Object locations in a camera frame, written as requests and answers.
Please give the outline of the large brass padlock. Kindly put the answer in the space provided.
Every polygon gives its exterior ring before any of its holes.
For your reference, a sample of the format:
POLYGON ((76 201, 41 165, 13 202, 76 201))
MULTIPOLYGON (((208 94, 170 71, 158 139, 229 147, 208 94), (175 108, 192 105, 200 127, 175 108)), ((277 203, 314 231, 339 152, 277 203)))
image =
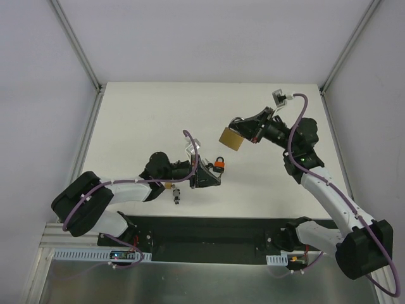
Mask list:
POLYGON ((221 133, 221 136, 219 138, 219 142, 222 143, 224 146, 234 150, 234 151, 238 151, 239 148, 241 147, 244 138, 235 130, 233 130, 230 125, 231 123, 234 122, 239 122, 242 121, 243 118, 241 117, 235 117, 228 126, 226 126, 223 130, 223 132, 221 133))

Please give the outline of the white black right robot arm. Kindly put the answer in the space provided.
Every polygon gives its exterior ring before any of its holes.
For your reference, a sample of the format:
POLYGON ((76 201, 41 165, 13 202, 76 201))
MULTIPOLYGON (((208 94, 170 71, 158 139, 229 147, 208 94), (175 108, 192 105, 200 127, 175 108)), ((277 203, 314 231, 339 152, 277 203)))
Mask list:
POLYGON ((310 192, 337 226, 327 229, 308 217, 291 220, 271 238, 279 250, 292 252, 304 245, 333 255, 350 279, 392 265, 393 228, 386 220, 375 220, 345 195, 334 183, 325 164, 317 156, 318 126, 312 118, 302 118, 291 130, 271 108, 249 118, 235 118, 228 127, 237 135, 259 143, 266 139, 283 148, 287 173, 310 192))

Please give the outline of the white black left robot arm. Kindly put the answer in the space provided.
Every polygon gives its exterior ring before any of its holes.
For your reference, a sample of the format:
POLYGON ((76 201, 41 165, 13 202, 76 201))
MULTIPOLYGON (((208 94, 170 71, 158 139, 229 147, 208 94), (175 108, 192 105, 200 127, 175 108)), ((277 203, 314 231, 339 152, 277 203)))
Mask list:
POLYGON ((107 180, 86 171, 51 203, 53 212, 63 223, 63 230, 73 237, 89 231, 110 234, 119 246, 128 246, 134 238, 134 225, 122 212, 109 212, 108 205, 128 201, 155 200, 166 189, 180 202, 176 184, 189 181, 192 189, 220 186, 225 160, 219 156, 207 162, 191 155, 186 161, 172 163, 164 152, 153 153, 143 172, 136 178, 107 180))

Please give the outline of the small brass padlock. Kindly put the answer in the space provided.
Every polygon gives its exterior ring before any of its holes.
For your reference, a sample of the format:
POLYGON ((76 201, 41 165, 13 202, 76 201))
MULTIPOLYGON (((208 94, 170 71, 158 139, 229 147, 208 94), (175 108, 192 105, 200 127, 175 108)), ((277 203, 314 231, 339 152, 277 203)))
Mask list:
POLYGON ((174 189, 175 185, 174 185, 174 183, 171 183, 171 182, 165 182, 164 187, 165 187, 165 189, 174 189))

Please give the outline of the panda keychain charm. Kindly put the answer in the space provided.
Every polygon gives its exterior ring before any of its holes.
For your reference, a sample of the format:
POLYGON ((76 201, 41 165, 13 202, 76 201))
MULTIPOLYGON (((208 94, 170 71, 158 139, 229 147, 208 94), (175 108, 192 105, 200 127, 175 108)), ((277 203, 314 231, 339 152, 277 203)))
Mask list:
POLYGON ((180 192, 179 188, 174 187, 172 189, 172 195, 173 195, 173 202, 176 205, 179 205, 180 204, 180 195, 181 195, 181 192, 180 192))

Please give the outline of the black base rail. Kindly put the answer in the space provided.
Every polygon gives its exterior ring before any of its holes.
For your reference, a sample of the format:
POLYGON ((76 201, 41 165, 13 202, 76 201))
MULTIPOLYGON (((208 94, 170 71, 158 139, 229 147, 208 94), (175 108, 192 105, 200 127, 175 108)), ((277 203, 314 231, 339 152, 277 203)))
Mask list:
POLYGON ((131 244, 154 262, 264 265, 277 255, 273 238, 288 218, 209 218, 133 215, 131 244))

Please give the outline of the left aluminium frame post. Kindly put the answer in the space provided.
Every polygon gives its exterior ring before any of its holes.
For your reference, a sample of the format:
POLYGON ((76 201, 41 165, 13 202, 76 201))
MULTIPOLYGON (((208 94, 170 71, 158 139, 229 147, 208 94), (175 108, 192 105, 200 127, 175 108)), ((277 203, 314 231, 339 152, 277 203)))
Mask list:
POLYGON ((84 70, 87 78, 90 80, 93 88, 97 93, 102 92, 104 89, 103 84, 98 79, 60 1, 48 0, 47 3, 58 20, 62 31, 64 32, 73 52, 75 53, 75 56, 78 59, 78 62, 84 70))

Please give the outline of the aluminium frame post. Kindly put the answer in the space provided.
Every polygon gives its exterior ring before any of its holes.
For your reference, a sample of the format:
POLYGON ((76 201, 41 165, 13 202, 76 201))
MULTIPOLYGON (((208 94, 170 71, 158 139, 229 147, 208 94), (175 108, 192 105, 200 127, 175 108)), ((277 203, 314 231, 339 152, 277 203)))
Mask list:
POLYGON ((328 73, 325 81, 319 86, 319 91, 322 96, 328 91, 329 87, 332 85, 332 82, 338 75, 340 69, 343 67, 344 63, 348 59, 351 51, 356 46, 357 42, 359 41, 361 35, 366 30, 368 24, 371 22, 371 19, 374 17, 375 13, 383 3, 382 0, 372 0, 367 5, 364 13, 361 15, 358 23, 354 27, 354 30, 350 34, 348 40, 344 44, 341 52, 339 53, 337 59, 335 60, 332 69, 328 73))
POLYGON ((60 1, 48 0, 47 3, 58 20, 62 31, 64 32, 73 52, 75 53, 75 56, 78 59, 78 62, 84 70, 87 78, 90 80, 93 88, 97 93, 102 92, 104 89, 103 84, 98 79, 60 1))

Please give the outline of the right aluminium frame post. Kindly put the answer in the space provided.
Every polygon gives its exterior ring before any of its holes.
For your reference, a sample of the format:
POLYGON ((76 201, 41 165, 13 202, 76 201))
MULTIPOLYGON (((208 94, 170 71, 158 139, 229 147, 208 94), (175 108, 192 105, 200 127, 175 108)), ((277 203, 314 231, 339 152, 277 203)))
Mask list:
POLYGON ((371 19, 374 17, 375 13, 383 3, 382 0, 372 0, 367 5, 364 13, 361 15, 358 23, 354 27, 354 30, 350 34, 348 40, 344 44, 341 52, 339 53, 337 59, 335 60, 332 69, 328 73, 325 81, 319 86, 319 91, 322 96, 328 91, 329 87, 332 85, 332 82, 338 75, 340 69, 343 67, 344 63, 348 59, 351 51, 356 46, 357 42, 359 41, 361 35, 366 30, 368 24, 371 22, 371 19))

